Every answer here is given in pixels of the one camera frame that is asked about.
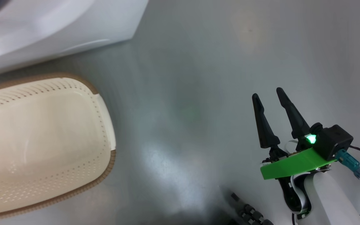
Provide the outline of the cream perforated laundry basket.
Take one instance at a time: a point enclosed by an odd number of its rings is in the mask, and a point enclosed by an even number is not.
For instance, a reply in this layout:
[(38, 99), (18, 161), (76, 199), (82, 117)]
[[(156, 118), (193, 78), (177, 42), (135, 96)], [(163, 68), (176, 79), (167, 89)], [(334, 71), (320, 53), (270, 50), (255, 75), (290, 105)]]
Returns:
[(93, 188), (115, 159), (111, 117), (91, 82), (61, 72), (0, 82), (0, 219)]

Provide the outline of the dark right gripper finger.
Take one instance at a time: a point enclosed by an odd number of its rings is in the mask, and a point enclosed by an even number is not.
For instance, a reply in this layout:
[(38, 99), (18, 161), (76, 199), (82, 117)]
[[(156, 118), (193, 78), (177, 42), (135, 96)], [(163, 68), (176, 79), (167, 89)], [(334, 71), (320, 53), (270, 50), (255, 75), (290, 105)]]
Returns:
[(257, 93), (252, 95), (252, 103), (254, 107), (256, 128), (261, 148), (278, 148), (280, 140), (276, 135), (274, 135), (264, 115), (264, 107)]
[(309, 129), (307, 122), (300, 114), (295, 105), (288, 98), (287, 94), (282, 88), (277, 88), (276, 93), (278, 95), (281, 106), (285, 109), (286, 114), (288, 116), (292, 132), (291, 135), (294, 139), (298, 139), (300, 137), (305, 137), (309, 135)]

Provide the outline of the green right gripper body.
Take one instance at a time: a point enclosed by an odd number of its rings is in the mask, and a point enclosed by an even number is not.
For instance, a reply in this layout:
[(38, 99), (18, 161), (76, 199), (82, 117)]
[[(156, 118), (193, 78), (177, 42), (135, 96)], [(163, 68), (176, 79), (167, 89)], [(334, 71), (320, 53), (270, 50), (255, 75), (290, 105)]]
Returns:
[(261, 174), (265, 180), (275, 179), (280, 183), (293, 219), (334, 219), (336, 181), (328, 173), (334, 160), (324, 160), (307, 137), (298, 144), (307, 144), (308, 148), (294, 154), (282, 150), (279, 145), (269, 148)]

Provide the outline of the white front-load washing machine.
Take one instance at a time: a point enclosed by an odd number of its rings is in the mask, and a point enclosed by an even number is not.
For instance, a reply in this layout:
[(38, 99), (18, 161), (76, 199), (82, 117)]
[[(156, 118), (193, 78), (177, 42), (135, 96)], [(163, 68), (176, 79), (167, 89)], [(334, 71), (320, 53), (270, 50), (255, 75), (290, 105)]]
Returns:
[(130, 40), (149, 0), (10, 0), (0, 10), (0, 73)]

